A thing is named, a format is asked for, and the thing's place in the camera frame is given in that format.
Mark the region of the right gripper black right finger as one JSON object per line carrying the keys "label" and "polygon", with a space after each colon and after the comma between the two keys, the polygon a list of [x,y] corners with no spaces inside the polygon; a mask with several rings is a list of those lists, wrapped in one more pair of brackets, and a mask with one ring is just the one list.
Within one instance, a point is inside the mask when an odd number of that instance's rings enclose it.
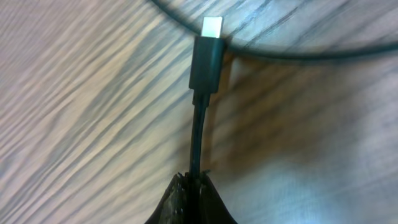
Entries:
{"label": "right gripper black right finger", "polygon": [[206,172],[200,174],[198,207],[201,224],[237,224]]}

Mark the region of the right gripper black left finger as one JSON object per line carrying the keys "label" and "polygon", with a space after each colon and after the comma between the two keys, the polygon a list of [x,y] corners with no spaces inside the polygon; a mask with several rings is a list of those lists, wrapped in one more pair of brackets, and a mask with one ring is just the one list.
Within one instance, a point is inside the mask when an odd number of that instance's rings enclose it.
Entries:
{"label": "right gripper black left finger", "polygon": [[177,173],[145,224],[184,224],[188,207],[187,197],[188,180],[181,173]]}

